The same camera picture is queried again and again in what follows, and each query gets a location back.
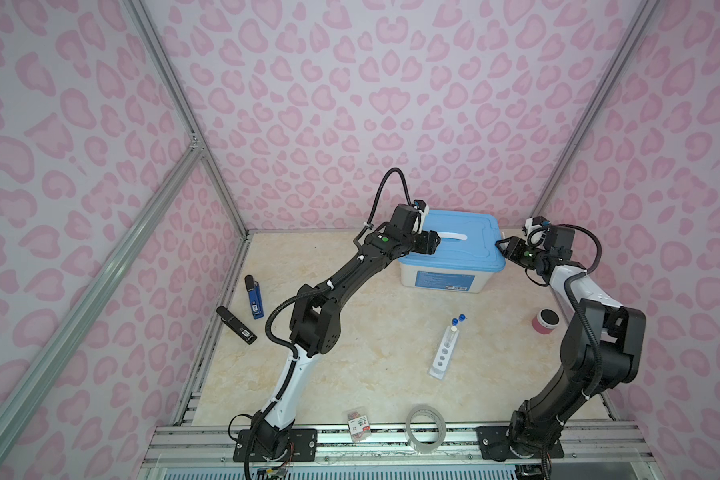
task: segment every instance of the wallpaper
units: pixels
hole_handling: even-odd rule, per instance
[[[173,414],[239,240],[198,165],[24,430],[0,480],[135,475],[154,428]]]
[[[648,317],[621,415],[667,480],[720,480],[720,1],[669,2],[547,216],[591,228],[596,281]]]
[[[187,145],[115,0],[0,0],[0,404]]]
[[[249,228],[528,216],[638,0],[148,0]],[[403,200],[384,193],[378,222]]]

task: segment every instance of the roll of tape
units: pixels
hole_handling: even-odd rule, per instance
[[[411,430],[411,420],[417,416],[425,416],[431,418],[435,425],[438,427],[438,439],[432,443],[423,443],[416,439]],[[419,453],[432,453],[438,449],[445,440],[445,420],[443,420],[440,412],[430,407],[429,405],[416,405],[411,412],[408,414],[408,418],[405,420],[405,437],[408,439],[408,444]]]

